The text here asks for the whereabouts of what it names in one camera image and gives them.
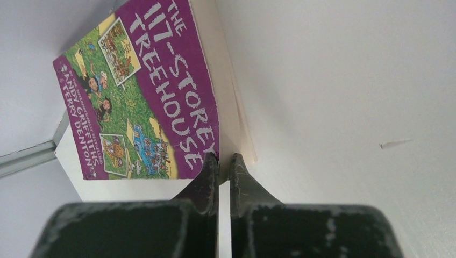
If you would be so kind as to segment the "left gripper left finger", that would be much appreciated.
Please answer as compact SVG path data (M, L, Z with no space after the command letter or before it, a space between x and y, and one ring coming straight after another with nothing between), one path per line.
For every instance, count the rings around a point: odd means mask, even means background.
M69 203L49 218L32 257L216 257L218 172L213 154L175 197Z

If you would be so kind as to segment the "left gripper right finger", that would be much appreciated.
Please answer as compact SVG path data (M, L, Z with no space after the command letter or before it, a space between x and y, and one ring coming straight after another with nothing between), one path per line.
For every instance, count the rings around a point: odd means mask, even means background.
M368 205L285 204L247 170L230 166L233 257L403 257L384 214Z

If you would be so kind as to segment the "purple treehouse book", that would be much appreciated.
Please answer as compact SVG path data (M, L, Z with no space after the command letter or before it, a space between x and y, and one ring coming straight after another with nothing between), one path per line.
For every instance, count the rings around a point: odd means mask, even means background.
M53 67L84 180L257 160L216 1L127 1Z

